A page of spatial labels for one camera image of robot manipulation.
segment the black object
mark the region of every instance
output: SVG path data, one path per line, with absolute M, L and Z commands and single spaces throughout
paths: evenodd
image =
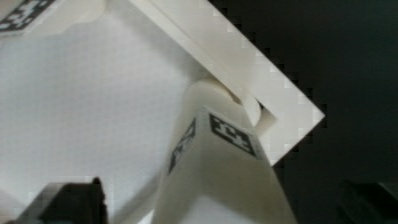
M 107 224 L 101 181 L 50 184 L 12 224 Z
M 386 183 L 341 184 L 339 216 L 346 224 L 398 224 L 398 195 Z

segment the qr-like tag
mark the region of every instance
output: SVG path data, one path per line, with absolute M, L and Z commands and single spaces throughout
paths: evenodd
M 0 33 L 21 31 L 32 24 L 55 0 L 25 0 L 0 21 Z
M 179 158 L 183 156 L 183 152 L 187 151 L 188 144 L 190 144 L 190 141 L 192 141 L 194 137 L 195 137 L 195 120 L 192 121 L 188 130 L 187 130 L 187 132 L 183 134 L 183 138 L 179 140 L 176 149 L 172 151 L 169 173 L 171 173 L 172 168 L 174 168 L 174 166 L 178 164 L 178 160 L 179 160 Z
M 258 157 L 249 135 L 213 114 L 210 114 L 210 126 L 215 135 L 243 150 L 243 152 Z

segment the white surface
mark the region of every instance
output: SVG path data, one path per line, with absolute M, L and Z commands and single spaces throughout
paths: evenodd
M 140 206 L 156 187 L 183 92 L 203 71 L 124 0 L 112 1 L 99 21 L 60 36 L 4 42 L 0 191 L 16 214 L 48 182 L 89 182 L 94 176 L 112 223 Z
M 275 164 L 323 118 L 318 108 L 208 0 L 130 1 L 238 98 L 270 111 L 258 135 Z

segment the white paper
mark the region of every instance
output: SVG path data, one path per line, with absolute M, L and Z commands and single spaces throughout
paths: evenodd
M 121 221 L 158 185 L 183 93 L 203 74 L 126 0 L 62 35 L 4 42 L 0 190 L 25 206 L 50 182 L 99 176 Z

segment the dark background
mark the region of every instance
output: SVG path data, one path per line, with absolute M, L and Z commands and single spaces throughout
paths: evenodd
M 341 181 L 398 181 L 398 1 L 211 3 L 327 115 L 275 171 L 298 223 L 336 224 Z

